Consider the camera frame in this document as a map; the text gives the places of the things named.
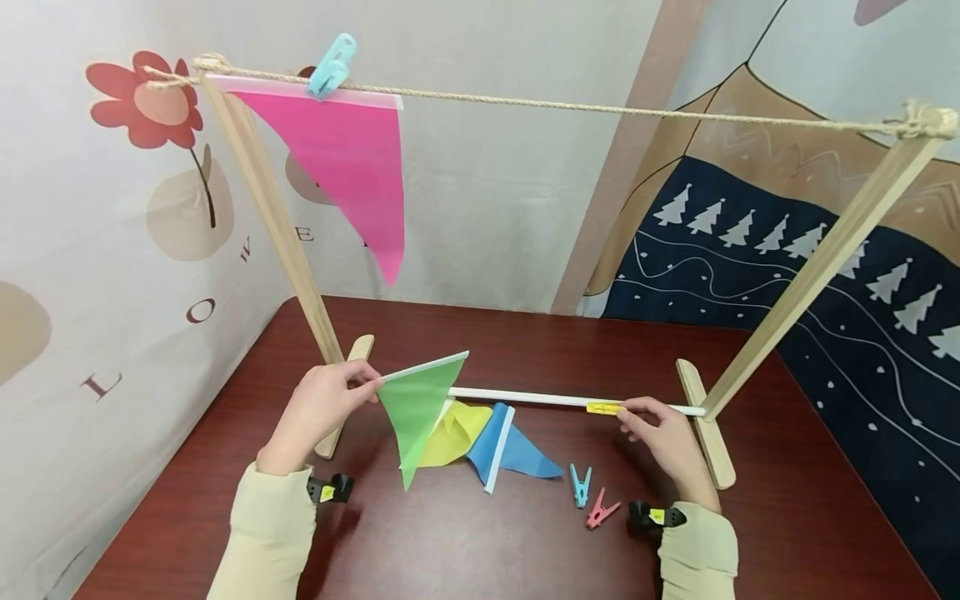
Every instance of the red flower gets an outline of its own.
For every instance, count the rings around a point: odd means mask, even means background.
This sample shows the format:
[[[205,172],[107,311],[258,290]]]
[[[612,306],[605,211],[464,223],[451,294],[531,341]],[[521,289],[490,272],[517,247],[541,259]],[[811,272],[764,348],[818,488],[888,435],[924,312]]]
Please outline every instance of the red flower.
[[[88,66],[86,80],[114,98],[93,105],[90,116],[103,127],[126,127],[137,148],[159,148],[168,140],[181,148],[193,148],[193,131],[204,128],[196,90],[189,85],[151,89],[147,82],[157,77],[143,70],[146,65],[171,72],[166,60],[147,50],[133,55],[133,70],[109,62]],[[176,73],[189,75],[183,59],[177,61]]]

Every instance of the blue triangular flag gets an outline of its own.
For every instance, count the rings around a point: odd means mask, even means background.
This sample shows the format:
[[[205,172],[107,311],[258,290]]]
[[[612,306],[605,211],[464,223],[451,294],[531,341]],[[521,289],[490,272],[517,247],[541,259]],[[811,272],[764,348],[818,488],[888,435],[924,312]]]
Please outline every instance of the blue triangular flag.
[[[564,474],[560,467],[543,456],[543,453],[527,440],[516,425],[510,426],[510,435],[507,436],[507,445],[503,447],[500,466],[540,479],[560,477]]]
[[[467,452],[467,458],[476,467],[477,474],[480,475],[480,481],[485,486],[487,485],[487,479],[490,477],[493,454],[496,451],[496,443],[500,439],[500,431],[503,429],[503,420],[506,417],[507,405],[502,402],[494,404],[490,420],[487,421],[487,425],[480,432],[476,442],[473,443],[473,447]]]
[[[480,433],[473,447],[467,453],[467,458],[473,463],[480,476],[480,481],[487,485],[493,464],[493,455],[496,451],[500,432],[503,430],[503,421],[507,416],[507,405],[497,402],[493,406],[493,414],[487,421],[487,426]],[[503,455],[500,466],[516,472],[549,479],[560,477],[563,471],[550,459],[543,455],[530,440],[523,435],[515,425],[510,425],[507,442],[503,446]]]

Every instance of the white tree print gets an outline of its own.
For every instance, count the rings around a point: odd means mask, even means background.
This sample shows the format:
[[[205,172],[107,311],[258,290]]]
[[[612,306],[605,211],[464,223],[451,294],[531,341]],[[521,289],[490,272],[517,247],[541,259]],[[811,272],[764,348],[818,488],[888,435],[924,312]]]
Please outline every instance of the white tree print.
[[[894,267],[887,275],[881,275],[877,277],[873,283],[868,283],[867,289],[873,292],[870,295],[870,300],[880,299],[883,300],[885,304],[889,304],[894,292],[899,290],[900,282],[906,277],[906,272],[909,270],[911,262],[913,262],[913,258],[907,258],[906,262],[898,267]]]
[[[933,302],[937,299],[937,292],[942,289],[944,286],[938,283],[935,288],[896,311],[894,317],[897,317],[897,324],[894,327],[897,329],[903,327],[910,333],[916,334],[917,324],[926,319],[926,311],[933,306]]]
[[[790,218],[789,214],[783,215],[783,219],[777,223],[774,230],[767,234],[763,241],[755,246],[761,254],[766,254],[770,250],[779,250],[780,241],[783,239],[783,231],[786,229],[786,220]]]
[[[820,240],[823,239],[825,228],[827,228],[827,224],[821,223],[790,242],[790,245],[784,248],[783,251],[790,252],[790,258],[796,258],[798,256],[809,258],[810,255],[813,254],[813,251],[817,250],[817,245],[820,243]]]
[[[948,327],[940,335],[931,335],[927,339],[937,347],[933,350],[934,356],[943,358],[949,355],[953,360],[960,361],[960,325]]]
[[[668,204],[665,204],[659,212],[654,214],[654,217],[660,219],[658,225],[666,227],[667,223],[682,223],[683,219],[680,218],[680,215],[684,214],[686,210],[686,201],[690,199],[687,190],[689,190],[691,184],[688,183],[684,188],[684,191],[677,194],[673,201]]]
[[[708,206],[707,210],[694,217],[693,221],[691,221],[687,227],[693,229],[693,234],[696,234],[697,231],[713,233],[713,226],[717,223],[717,215],[720,214],[720,204],[725,201],[725,199],[721,198],[720,202]]]
[[[720,239],[727,242],[724,248],[730,246],[746,246],[747,236],[750,235],[750,226],[754,224],[754,210],[751,208],[747,216],[740,219],[740,222],[731,227],[726,233],[720,236]]]
[[[856,279],[856,275],[853,273],[853,269],[860,268],[860,259],[863,258],[867,253],[867,244],[870,243],[870,240],[863,240],[863,243],[856,247],[856,250],[853,251],[851,257],[847,259],[847,262],[840,267],[840,272],[838,275],[842,275],[848,279]]]

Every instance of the beige sleeve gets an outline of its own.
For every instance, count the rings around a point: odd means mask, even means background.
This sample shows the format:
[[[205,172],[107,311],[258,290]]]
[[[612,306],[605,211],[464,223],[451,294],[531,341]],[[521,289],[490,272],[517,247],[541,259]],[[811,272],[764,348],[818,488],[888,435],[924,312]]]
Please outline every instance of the beige sleeve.
[[[207,598],[293,600],[317,526],[317,507],[306,491],[312,473],[305,468],[278,477],[257,472],[255,463],[247,467]]]
[[[663,599],[732,600],[738,561],[733,526],[699,504],[674,506],[686,515],[686,523],[663,529]]]

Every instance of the wooden table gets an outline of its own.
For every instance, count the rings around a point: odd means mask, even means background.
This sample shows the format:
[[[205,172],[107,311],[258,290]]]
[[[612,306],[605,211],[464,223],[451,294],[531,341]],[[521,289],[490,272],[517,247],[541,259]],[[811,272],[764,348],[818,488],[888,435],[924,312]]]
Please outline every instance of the wooden table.
[[[681,402],[689,359],[709,387],[741,331],[330,298],[344,351],[376,335],[381,372],[470,350],[458,385],[573,396],[651,395]],[[288,300],[160,475],[76,596],[202,598],[228,537],[237,481],[320,354]],[[777,356],[721,417],[737,469],[722,492],[739,537],[738,598],[935,597]],[[566,469],[593,466],[592,505],[668,500],[640,444],[618,422],[573,409],[518,407],[516,425]],[[621,509],[595,531],[564,480],[501,471],[488,496],[464,462],[417,473],[406,494],[386,412],[348,421],[320,475],[356,478],[349,504],[323,507],[301,598],[657,598],[654,540]],[[647,465],[641,470],[638,465]]]

